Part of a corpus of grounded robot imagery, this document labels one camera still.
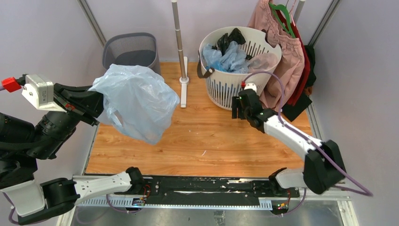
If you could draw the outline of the white slotted laundry basket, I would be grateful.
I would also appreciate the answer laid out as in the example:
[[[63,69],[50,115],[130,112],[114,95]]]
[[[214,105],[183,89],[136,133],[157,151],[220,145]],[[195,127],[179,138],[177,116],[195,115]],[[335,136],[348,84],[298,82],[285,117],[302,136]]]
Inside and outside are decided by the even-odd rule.
[[[278,65],[272,67],[270,70],[248,72],[246,74],[227,73],[213,68],[207,70],[202,56],[204,46],[207,44],[211,46],[215,45],[221,36],[225,33],[230,33],[234,28],[239,28],[244,38],[247,40],[245,44],[239,45],[240,49],[244,50],[247,54],[246,60],[249,61],[259,54],[268,52],[277,56],[278,63],[282,58],[281,47],[272,47],[265,40],[266,34],[260,30],[242,26],[230,26],[217,29],[208,34],[201,42],[198,51],[198,77],[205,80],[207,94],[212,102],[226,110],[231,110],[232,97],[237,96],[238,92],[241,90],[241,82],[243,80],[255,83],[257,86],[257,94],[260,95],[270,78],[269,74],[273,73]]]

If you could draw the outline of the light blue plastic bag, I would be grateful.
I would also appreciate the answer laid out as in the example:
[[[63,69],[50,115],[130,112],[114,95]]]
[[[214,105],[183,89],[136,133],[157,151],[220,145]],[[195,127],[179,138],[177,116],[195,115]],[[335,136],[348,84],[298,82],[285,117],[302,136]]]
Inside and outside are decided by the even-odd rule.
[[[103,112],[97,118],[119,133],[157,144],[171,125],[180,104],[178,94],[162,76],[144,66],[112,64],[89,88],[103,95]]]

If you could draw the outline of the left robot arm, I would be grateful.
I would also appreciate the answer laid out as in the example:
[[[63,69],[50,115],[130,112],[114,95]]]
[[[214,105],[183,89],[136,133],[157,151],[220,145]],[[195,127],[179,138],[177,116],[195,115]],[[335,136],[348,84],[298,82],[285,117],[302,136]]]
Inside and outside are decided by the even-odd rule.
[[[44,98],[56,107],[36,125],[6,114],[0,116],[0,190],[11,203],[12,213],[17,214],[14,224],[23,226],[48,220],[100,195],[143,191],[145,181],[135,167],[88,181],[56,178],[36,182],[37,161],[55,159],[80,122],[97,125],[104,97],[89,87],[60,84],[35,87],[28,82],[13,81],[3,88],[8,92],[21,89],[27,98]]]

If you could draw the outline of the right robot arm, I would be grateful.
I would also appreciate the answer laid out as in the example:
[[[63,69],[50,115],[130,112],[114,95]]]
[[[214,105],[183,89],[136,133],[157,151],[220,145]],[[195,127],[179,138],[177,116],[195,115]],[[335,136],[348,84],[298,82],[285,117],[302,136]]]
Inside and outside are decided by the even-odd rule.
[[[322,194],[345,179],[345,166],[336,142],[322,141],[302,132],[270,108],[263,108],[259,96],[245,89],[232,97],[232,118],[247,120],[258,131],[272,136],[294,151],[304,165],[281,168],[269,176],[269,191],[282,196],[288,188],[308,188]]]

